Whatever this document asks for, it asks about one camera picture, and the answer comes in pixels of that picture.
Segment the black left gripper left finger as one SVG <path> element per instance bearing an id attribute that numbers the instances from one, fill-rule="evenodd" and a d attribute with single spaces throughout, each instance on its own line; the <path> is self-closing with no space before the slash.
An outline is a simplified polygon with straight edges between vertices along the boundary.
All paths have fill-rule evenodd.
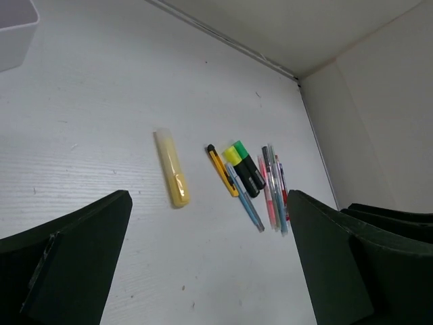
<path id="1" fill-rule="evenodd" d="M 99 324 L 132 206 L 117 190 L 1 239 L 1 323 Z"/>

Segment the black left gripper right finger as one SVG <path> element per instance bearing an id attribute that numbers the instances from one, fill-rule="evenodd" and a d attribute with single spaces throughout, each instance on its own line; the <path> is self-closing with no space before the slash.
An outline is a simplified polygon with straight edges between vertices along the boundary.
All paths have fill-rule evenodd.
<path id="1" fill-rule="evenodd" d="M 318 324 L 431 324 L 432 216 L 335 210 L 300 190 L 290 223 Z"/>

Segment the blue utility knife pen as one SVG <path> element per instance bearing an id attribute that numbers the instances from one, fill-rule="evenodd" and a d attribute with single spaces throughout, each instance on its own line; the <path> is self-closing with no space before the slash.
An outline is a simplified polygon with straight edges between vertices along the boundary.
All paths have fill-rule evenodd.
<path id="1" fill-rule="evenodd" d="M 256 212 L 256 209 L 254 208 L 254 205 L 252 204 L 250 197 L 249 197 L 245 187 L 243 186 L 243 183 L 240 181 L 237 173 L 235 172 L 233 165 L 230 162 L 227 162 L 225 164 L 225 167 L 226 167 L 228 174 L 232 178 L 235 187 L 237 188 L 237 190 L 239 192 L 239 198 L 240 198 L 247 214 L 249 215 L 250 219 L 252 220 L 253 224 L 256 226 L 258 231 L 260 233 L 264 232 L 265 227 L 264 227 L 258 213 Z"/>

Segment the pale yellow highlighter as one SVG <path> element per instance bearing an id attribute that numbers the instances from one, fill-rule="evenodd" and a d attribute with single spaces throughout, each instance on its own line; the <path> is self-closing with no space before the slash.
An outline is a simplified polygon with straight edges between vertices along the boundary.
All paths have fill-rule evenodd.
<path id="1" fill-rule="evenodd" d="M 190 196 L 172 134 L 169 129 L 159 128 L 154 135 L 172 203 L 176 208 L 184 207 Z"/>

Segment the green cap black highlighter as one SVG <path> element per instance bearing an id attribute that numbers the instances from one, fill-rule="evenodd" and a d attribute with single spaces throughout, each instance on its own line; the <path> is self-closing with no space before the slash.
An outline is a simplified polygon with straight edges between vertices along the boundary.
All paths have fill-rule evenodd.
<path id="1" fill-rule="evenodd" d="M 258 167 L 256 166 L 255 162 L 252 160 L 247 149 L 244 147 L 243 143 L 240 140 L 238 140 L 233 144 L 233 146 L 235 147 L 240 158 L 248 168 L 256 187 L 259 190 L 263 190 L 266 185 L 265 180 L 262 174 L 260 173 L 260 171 L 258 170 Z"/>

